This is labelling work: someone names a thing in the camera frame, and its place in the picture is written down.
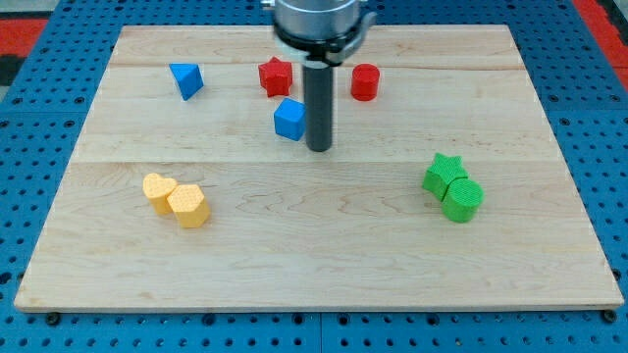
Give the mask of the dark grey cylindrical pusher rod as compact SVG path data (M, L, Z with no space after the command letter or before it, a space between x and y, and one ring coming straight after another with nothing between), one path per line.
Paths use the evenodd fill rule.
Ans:
M302 83L307 147L327 151L333 144L334 71L303 67Z

